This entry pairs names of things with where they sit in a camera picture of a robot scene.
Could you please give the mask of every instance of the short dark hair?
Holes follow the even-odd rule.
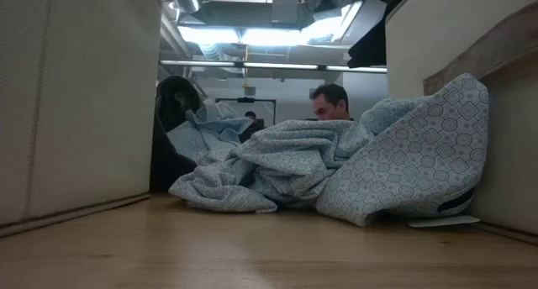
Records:
[[[245,113],[245,117],[252,117],[252,118],[256,118],[256,114],[252,111],[248,111]]]
[[[325,101],[336,106],[340,100],[345,101],[345,110],[350,112],[350,104],[347,100],[347,92],[344,87],[337,84],[328,84],[318,87],[310,94],[310,99],[314,100],[319,95],[325,96]]]

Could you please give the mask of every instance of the ceiling light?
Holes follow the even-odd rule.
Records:
[[[321,0],[314,9],[314,20],[320,21],[326,18],[340,17],[342,12],[332,0]]]
[[[315,65],[297,65],[289,63],[263,63],[263,62],[245,62],[245,67],[252,68],[272,68],[272,69],[290,69],[290,70],[316,70]]]
[[[189,28],[177,27],[187,42],[197,44],[238,43],[239,36],[235,29]]]
[[[372,73],[387,73],[386,67],[357,67],[349,68],[347,66],[327,66],[327,71],[343,71],[343,72],[372,72]]]
[[[341,9],[341,16],[322,18],[301,31],[305,44],[327,43],[341,39],[359,12],[361,2],[348,4]]]
[[[161,64],[164,66],[234,67],[234,62],[225,62],[225,61],[161,60]]]
[[[362,2],[356,2],[352,5],[347,5],[342,8],[342,20],[340,26],[333,34],[332,41],[340,40],[344,36],[347,29],[350,27],[351,22],[355,19],[355,16],[359,13],[361,9]]]
[[[294,46],[301,44],[298,30],[247,29],[241,42],[247,45]]]

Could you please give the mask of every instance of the chair backrest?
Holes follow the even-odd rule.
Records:
[[[156,116],[165,133],[185,121],[185,112],[200,108],[200,96],[191,82],[181,76],[169,76],[157,86]]]

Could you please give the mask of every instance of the black chair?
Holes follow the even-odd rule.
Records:
[[[185,122],[187,110],[196,112],[199,108],[200,96],[187,79],[170,76],[157,86],[150,192],[168,192],[168,188],[178,177],[196,168],[193,160],[176,152],[166,133]]]

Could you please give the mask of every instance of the man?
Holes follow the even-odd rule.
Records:
[[[316,88],[310,95],[318,120],[353,120],[350,117],[347,93],[344,87],[329,84]]]
[[[239,140],[241,143],[244,143],[245,141],[247,141],[248,139],[251,138],[251,136],[259,131],[259,130],[262,130],[260,129],[260,127],[258,126],[258,119],[256,118],[256,114],[252,111],[249,111],[249,112],[246,112],[245,113],[245,117],[249,118],[252,120],[252,123],[251,123],[251,126],[249,126],[248,129],[245,129],[245,131],[243,132],[243,134],[240,134],[239,136]]]

